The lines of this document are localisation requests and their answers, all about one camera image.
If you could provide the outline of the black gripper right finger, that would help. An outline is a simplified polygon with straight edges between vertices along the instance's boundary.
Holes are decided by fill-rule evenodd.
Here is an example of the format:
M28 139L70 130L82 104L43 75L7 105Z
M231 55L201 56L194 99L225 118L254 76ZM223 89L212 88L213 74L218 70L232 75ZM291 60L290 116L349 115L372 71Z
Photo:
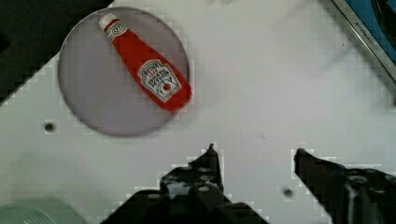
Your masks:
M299 148L294 173L325 209L333 224L396 224L396 180L372 168L345 166Z

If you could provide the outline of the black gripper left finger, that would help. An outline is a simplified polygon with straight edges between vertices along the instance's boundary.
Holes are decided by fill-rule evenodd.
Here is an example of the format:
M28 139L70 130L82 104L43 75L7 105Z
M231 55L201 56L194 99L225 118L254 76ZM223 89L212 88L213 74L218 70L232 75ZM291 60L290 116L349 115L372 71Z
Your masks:
M100 224L269 224L246 203L223 193L219 155L210 144L200 157L139 190Z

